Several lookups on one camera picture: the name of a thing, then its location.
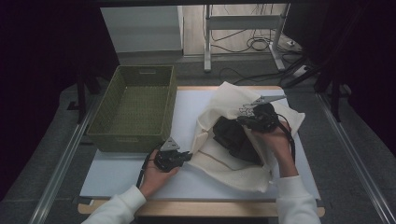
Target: white wall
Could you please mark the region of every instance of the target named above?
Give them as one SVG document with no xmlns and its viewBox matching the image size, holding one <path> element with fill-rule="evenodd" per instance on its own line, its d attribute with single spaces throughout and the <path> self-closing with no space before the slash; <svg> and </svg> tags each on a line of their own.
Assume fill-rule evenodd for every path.
<svg viewBox="0 0 396 224">
<path fill-rule="evenodd" d="M 120 52 L 180 50 L 181 7 L 103 7 L 114 48 Z"/>
</svg>

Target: white sleeve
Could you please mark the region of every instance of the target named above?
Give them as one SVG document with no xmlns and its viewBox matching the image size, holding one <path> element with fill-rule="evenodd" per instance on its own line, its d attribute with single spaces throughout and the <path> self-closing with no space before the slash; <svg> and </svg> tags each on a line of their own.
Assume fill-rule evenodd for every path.
<svg viewBox="0 0 396 224">
<path fill-rule="evenodd" d="M 108 202 L 98 207 L 83 224 L 129 224 L 134 220 L 134 213 L 146 202 L 146 198 L 136 186 L 114 195 Z"/>
<path fill-rule="evenodd" d="M 306 191 L 299 175 L 277 180 L 279 196 L 276 199 L 280 224 L 318 224 L 318 208 L 315 198 Z"/>
</svg>

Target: dark background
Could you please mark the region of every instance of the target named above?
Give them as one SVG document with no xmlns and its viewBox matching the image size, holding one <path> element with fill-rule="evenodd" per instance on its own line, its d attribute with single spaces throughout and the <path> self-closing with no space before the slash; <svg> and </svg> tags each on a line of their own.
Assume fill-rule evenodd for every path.
<svg viewBox="0 0 396 224">
<path fill-rule="evenodd" d="M 78 75 L 110 79 L 119 64 L 100 8 L 0 5 L 0 198 L 34 153 Z"/>
<path fill-rule="evenodd" d="M 395 8 L 395 1 L 372 1 L 337 64 L 342 68 L 337 76 L 352 90 L 350 104 L 393 153 L 396 153 L 392 81 L 396 62 Z M 310 20 L 306 12 L 294 21 Z M 332 3 L 323 13 L 323 23 L 316 23 L 316 29 L 305 26 L 290 33 L 297 42 L 298 34 L 311 34 L 308 42 L 315 44 L 306 49 L 317 63 L 331 54 L 350 10 L 345 4 Z M 2 1 L 0 38 L 3 199 L 50 125 L 60 92 L 75 84 L 78 74 L 84 75 L 82 79 L 98 76 L 110 79 L 119 62 L 98 7 Z"/>
</svg>

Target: metal rail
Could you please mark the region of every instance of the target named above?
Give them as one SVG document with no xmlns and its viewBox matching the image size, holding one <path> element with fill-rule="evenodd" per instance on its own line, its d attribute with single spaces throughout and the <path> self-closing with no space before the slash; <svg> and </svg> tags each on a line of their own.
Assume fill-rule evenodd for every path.
<svg viewBox="0 0 396 224">
<path fill-rule="evenodd" d="M 93 114 L 93 107 L 99 102 L 99 96 L 93 96 L 94 98 L 89 102 L 89 110 L 83 119 L 83 121 L 76 127 L 73 136 L 70 138 L 69 143 L 64 151 L 64 154 L 59 159 L 58 165 L 55 171 L 52 173 L 52 177 L 46 186 L 40 201 L 33 212 L 33 215 L 29 221 L 29 224 L 44 223 L 47 215 L 52 207 L 55 197 L 58 193 L 62 182 L 64 181 L 64 176 L 66 175 L 67 169 L 69 168 L 71 160 L 73 160 L 74 154 L 78 147 L 79 141 L 84 134 L 85 128 Z"/>
<path fill-rule="evenodd" d="M 396 219 L 392 211 L 389 208 L 388 202 L 383 196 L 381 189 L 375 183 L 370 173 L 368 172 L 366 166 L 364 165 L 358 151 L 353 146 L 351 140 L 349 139 L 347 132 L 344 130 L 341 122 L 333 117 L 330 108 L 330 103 L 325 95 L 325 93 L 317 93 L 322 109 L 326 113 L 327 119 L 329 120 L 332 128 L 334 129 L 338 139 L 340 140 L 343 148 L 355 169 L 364 189 L 366 190 L 369 198 L 371 199 L 376 212 L 382 219 L 383 223 L 395 224 Z"/>
</svg>

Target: black object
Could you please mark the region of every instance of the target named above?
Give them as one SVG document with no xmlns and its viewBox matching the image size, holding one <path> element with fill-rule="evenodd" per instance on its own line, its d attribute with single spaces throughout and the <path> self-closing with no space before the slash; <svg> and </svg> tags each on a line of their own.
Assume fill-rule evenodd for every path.
<svg viewBox="0 0 396 224">
<path fill-rule="evenodd" d="M 249 129 L 261 132 L 271 133 L 278 126 L 279 119 L 277 113 L 271 104 L 257 105 L 253 108 L 254 116 L 239 116 L 236 121 L 246 125 Z"/>
<path fill-rule="evenodd" d="M 279 121 L 278 114 L 271 104 L 257 105 L 253 108 L 254 116 L 240 116 L 236 119 L 241 125 L 246 125 L 249 129 L 261 132 L 271 133 L 276 127 L 279 127 L 286 135 L 290 142 L 291 156 L 295 161 L 295 144 L 291 132 Z"/>
<path fill-rule="evenodd" d="M 162 171 L 168 173 L 173 168 L 183 166 L 185 161 L 191 160 L 192 154 L 178 152 L 177 150 L 159 151 L 155 156 L 154 163 Z"/>
<path fill-rule="evenodd" d="M 213 139 L 227 148 L 232 156 L 262 164 L 243 127 L 235 119 L 220 117 L 213 126 L 213 133 L 215 134 Z"/>
</svg>

